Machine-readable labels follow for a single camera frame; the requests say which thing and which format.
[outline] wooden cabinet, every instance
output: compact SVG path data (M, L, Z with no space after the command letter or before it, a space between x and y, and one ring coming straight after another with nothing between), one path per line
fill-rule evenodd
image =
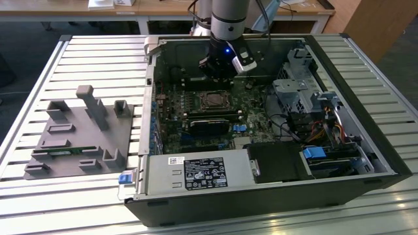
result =
M418 0L328 0L335 7L324 33L349 35L376 63L418 13Z

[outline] desk leg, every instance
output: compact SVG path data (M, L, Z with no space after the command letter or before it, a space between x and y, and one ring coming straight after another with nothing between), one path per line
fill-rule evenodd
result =
M311 33L313 34L321 33L327 25L327 22L328 22L328 15L319 16L317 20L315 21Z
M148 35L149 34L149 30L148 30L148 16L138 16L136 21L137 21L140 34L141 35Z

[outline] blue clip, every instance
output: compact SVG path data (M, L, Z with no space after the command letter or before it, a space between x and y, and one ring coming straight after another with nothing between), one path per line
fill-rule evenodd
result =
M220 144L217 145L217 150L221 150L225 146L226 146L225 143L220 143Z
M121 174L118 176L118 184L126 185L132 183L132 174Z
M308 147L302 151L304 158L324 158L327 157L324 150L321 147Z

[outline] green circuit board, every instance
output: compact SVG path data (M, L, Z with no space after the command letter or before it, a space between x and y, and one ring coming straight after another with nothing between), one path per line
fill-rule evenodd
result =
M184 152L185 149L229 150L234 149L233 138L249 137L250 142L273 141L273 133L264 113L262 99L265 86L252 86L245 78L234 78L228 91L185 92L178 87L162 91L157 96L161 139L164 154ZM216 94L217 100L208 102L206 97ZM204 113L210 105L221 105L224 110L240 110L241 119L229 122L229 131L220 136L194 138L186 131L184 113ZM245 127L234 131L233 126Z

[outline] blue latch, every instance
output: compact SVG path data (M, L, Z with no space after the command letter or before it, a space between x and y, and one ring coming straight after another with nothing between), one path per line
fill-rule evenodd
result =
M126 185L132 183L132 174L121 174L118 176L118 184Z
M302 151L304 158L324 158L327 157L324 150L321 147L308 147Z

